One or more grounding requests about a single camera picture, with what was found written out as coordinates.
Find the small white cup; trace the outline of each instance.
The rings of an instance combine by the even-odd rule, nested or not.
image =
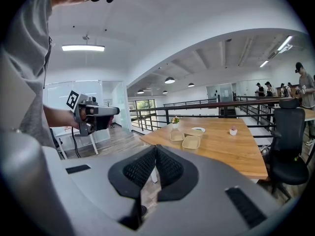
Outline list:
[[[235,130],[230,129],[230,135],[231,136],[235,136],[236,133],[237,133],[237,129],[235,129]]]

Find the person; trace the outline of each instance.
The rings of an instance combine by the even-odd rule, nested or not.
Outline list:
[[[281,83],[280,97],[291,97],[291,88]]]
[[[291,97],[293,98],[293,92],[292,92],[292,84],[290,82],[287,83],[287,92],[289,93],[289,96],[288,97]]]
[[[272,87],[272,85],[270,84],[269,81],[267,81],[265,83],[265,85],[267,86],[267,96],[277,96],[277,91]]]
[[[56,6],[85,1],[88,0],[27,0],[12,20],[0,49],[0,58],[7,58],[9,66],[36,94],[19,129],[36,138],[42,146],[55,148],[49,127],[71,126],[79,129],[71,111],[44,106],[42,98],[52,43],[48,19]],[[86,118],[84,109],[80,116],[81,119]]]
[[[306,72],[303,65],[297,62],[295,65],[295,73],[300,74],[299,87],[296,88],[296,93],[302,98],[302,107],[315,111],[315,85],[312,77]],[[310,140],[305,144],[310,146],[314,142],[315,127],[314,121],[307,122],[309,126],[309,138]]]
[[[259,82],[256,84],[256,86],[258,86],[258,89],[255,91],[255,93],[258,93],[258,96],[265,96],[264,88],[260,85]]]

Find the potted plant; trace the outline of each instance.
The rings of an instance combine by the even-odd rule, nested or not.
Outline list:
[[[232,126],[231,129],[230,129],[230,135],[231,135],[231,136],[235,136],[236,133],[237,133],[236,126]]]
[[[171,120],[172,127],[173,128],[178,128],[178,123],[179,123],[179,118],[176,116]]]

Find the chair headrest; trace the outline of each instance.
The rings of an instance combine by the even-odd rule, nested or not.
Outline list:
[[[297,98],[284,99],[279,102],[279,106],[286,109],[297,108],[299,105],[299,100]]]

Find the chair seat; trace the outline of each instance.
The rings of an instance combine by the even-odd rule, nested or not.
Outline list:
[[[273,179],[290,185],[299,185],[309,179],[309,171],[302,158],[297,161],[282,162],[273,155],[270,170]]]

